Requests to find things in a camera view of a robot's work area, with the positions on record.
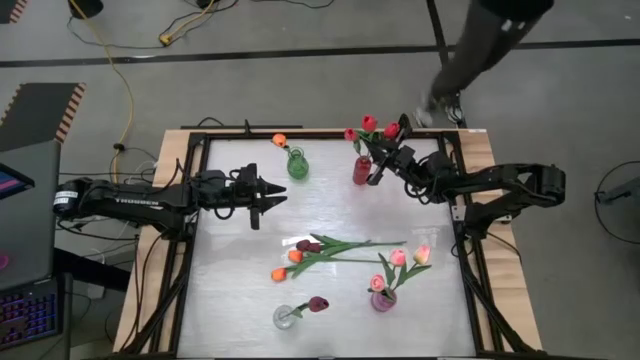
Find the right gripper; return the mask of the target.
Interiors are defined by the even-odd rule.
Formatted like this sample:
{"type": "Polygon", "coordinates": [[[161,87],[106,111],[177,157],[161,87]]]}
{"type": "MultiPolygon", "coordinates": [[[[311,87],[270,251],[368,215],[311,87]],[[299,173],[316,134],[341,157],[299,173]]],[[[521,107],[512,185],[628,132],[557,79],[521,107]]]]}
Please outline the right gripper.
{"type": "Polygon", "coordinates": [[[415,150],[409,146],[395,147],[395,140],[384,136],[363,137],[372,162],[379,168],[387,168],[397,177],[409,183],[420,183],[420,167],[415,161],[415,150]]]}

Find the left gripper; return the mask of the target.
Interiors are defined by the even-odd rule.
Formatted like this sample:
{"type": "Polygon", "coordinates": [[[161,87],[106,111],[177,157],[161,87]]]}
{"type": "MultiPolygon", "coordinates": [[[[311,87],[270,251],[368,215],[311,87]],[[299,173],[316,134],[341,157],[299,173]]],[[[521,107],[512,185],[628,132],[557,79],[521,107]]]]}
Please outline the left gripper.
{"type": "Polygon", "coordinates": [[[234,183],[234,204],[236,206],[249,208],[257,213],[262,213],[286,201],[287,197],[273,196],[259,199],[259,193],[261,195],[273,195],[285,191],[285,187],[260,180],[258,192],[257,164],[249,163],[241,167],[236,176],[234,183]]]}

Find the red ribbed glass vase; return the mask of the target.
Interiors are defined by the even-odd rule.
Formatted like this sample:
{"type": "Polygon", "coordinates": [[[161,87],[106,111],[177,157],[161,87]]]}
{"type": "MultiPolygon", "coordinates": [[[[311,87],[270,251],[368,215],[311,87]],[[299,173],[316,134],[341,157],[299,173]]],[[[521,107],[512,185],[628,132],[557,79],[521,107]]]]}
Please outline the red ribbed glass vase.
{"type": "Polygon", "coordinates": [[[353,182],[356,185],[364,185],[367,183],[370,174],[372,162],[368,156],[360,156],[356,159],[353,171],[353,182]]]}

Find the green glass vase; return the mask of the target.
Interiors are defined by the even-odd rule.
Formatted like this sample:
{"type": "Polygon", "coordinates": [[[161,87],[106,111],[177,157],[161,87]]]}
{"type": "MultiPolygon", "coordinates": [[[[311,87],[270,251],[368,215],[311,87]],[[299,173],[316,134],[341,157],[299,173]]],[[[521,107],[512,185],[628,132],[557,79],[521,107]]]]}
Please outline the green glass vase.
{"type": "Polygon", "coordinates": [[[287,172],[296,180],[302,180],[307,176],[309,164],[301,148],[291,147],[288,149],[287,172]]]}

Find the clear embossed glass vase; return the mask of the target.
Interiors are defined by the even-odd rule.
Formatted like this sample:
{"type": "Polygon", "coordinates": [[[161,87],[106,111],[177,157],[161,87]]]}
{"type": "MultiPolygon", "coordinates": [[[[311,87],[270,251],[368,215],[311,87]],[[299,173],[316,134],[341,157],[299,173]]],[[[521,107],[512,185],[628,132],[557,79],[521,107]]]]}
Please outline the clear embossed glass vase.
{"type": "Polygon", "coordinates": [[[279,306],[272,316],[274,325],[280,330],[287,330],[292,327],[297,321],[293,311],[294,309],[288,305],[279,306]]]}

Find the purple ribbed glass vase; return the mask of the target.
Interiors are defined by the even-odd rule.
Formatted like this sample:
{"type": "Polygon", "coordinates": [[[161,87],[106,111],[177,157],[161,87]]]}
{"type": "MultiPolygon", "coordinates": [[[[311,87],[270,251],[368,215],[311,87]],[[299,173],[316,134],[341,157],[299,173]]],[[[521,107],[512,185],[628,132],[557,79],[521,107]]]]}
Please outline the purple ribbed glass vase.
{"type": "Polygon", "coordinates": [[[387,312],[397,303],[397,295],[393,291],[388,293],[374,292],[371,294],[370,304],[378,312],[387,312]]]}

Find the person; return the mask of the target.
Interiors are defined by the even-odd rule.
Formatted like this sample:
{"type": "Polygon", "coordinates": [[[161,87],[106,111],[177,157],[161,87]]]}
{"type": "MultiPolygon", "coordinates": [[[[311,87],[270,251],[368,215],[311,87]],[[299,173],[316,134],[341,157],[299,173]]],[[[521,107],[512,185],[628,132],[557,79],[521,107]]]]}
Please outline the person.
{"type": "Polygon", "coordinates": [[[421,127],[464,121],[460,95],[498,64],[531,31],[555,0],[471,0],[455,52],[414,112],[421,127]]]}

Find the grey laptop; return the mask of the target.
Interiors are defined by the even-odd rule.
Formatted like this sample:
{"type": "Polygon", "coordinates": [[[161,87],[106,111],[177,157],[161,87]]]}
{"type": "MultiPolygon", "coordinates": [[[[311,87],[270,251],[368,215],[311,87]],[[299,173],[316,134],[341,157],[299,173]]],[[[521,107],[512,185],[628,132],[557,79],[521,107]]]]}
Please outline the grey laptop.
{"type": "Polygon", "coordinates": [[[59,160],[56,141],[0,152],[0,163],[35,182],[33,188],[0,200],[0,291],[51,275],[59,160]]]}

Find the black stand foot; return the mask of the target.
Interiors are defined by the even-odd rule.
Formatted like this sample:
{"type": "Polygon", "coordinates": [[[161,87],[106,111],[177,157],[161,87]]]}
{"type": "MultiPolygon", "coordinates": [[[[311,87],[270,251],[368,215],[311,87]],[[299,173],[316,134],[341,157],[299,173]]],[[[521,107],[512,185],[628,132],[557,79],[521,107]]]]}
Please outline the black stand foot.
{"type": "Polygon", "coordinates": [[[596,201],[607,205],[629,197],[640,197],[640,177],[632,178],[609,190],[596,192],[596,201]]]}

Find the black mat striped edge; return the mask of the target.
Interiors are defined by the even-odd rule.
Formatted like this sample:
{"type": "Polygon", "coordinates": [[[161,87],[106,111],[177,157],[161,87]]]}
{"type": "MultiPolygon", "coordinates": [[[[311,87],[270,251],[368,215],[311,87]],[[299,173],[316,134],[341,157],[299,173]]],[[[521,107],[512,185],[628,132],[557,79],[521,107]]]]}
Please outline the black mat striped edge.
{"type": "Polygon", "coordinates": [[[0,152],[55,140],[63,144],[85,83],[24,83],[0,114],[0,152]]]}
{"type": "Polygon", "coordinates": [[[28,0],[0,0],[0,24],[17,23],[27,4],[28,0]]]}

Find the monitor screen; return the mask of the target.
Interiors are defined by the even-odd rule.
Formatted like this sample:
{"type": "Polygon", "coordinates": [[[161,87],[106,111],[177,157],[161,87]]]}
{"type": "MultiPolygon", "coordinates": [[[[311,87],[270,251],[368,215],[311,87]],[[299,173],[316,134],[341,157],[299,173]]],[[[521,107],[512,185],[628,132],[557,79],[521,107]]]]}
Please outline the monitor screen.
{"type": "Polygon", "coordinates": [[[17,170],[0,163],[0,200],[29,190],[35,182],[17,170]]]}

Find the black round stand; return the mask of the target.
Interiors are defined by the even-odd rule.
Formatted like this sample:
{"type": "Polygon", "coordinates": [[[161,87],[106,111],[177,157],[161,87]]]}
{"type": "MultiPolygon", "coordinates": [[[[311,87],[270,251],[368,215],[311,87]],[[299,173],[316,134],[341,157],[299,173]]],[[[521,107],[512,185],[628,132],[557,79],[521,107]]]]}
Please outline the black round stand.
{"type": "Polygon", "coordinates": [[[76,19],[92,18],[103,9],[102,0],[67,0],[71,16],[76,19]]]}

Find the backlit keyboard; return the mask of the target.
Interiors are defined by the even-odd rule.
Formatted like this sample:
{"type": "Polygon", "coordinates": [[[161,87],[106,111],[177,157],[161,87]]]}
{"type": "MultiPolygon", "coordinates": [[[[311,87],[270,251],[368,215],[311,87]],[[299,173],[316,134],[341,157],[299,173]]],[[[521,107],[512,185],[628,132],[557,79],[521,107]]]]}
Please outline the backlit keyboard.
{"type": "Polygon", "coordinates": [[[0,291],[0,352],[62,332],[60,289],[50,279],[0,291]]]}

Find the black metal table frame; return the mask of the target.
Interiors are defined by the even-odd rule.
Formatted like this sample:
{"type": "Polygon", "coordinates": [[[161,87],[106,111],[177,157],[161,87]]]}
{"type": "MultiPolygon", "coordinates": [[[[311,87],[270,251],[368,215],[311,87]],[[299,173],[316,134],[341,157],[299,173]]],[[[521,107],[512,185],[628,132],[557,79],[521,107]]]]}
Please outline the black metal table frame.
{"type": "MultiPolygon", "coordinates": [[[[328,140],[343,136],[341,129],[257,129],[251,132],[238,129],[181,129],[168,130],[164,134],[160,149],[158,167],[154,176],[156,185],[165,185],[171,178],[170,165],[174,160],[184,161],[189,166],[204,163],[204,142],[216,140],[248,140],[251,144],[267,141],[276,133],[288,139],[328,140]]],[[[447,151],[452,150],[456,164],[467,170],[481,170],[495,163],[487,131],[484,129],[417,129],[417,138],[434,138],[447,151]]],[[[496,223],[489,231],[496,236],[487,245],[475,245],[471,259],[473,272],[480,277],[483,289],[495,302],[509,325],[530,346],[542,348],[540,335],[534,317],[530,296],[522,265],[516,254],[508,247],[516,244],[512,227],[496,223]]],[[[159,232],[152,227],[141,228],[134,263],[142,264],[148,259],[147,269],[136,270],[130,278],[118,330],[113,336],[113,350],[120,351],[133,341],[136,335],[135,316],[140,316],[146,324],[160,302],[165,289],[177,277],[179,267],[186,257],[178,252],[182,245],[170,242],[156,242],[159,232]]]]}

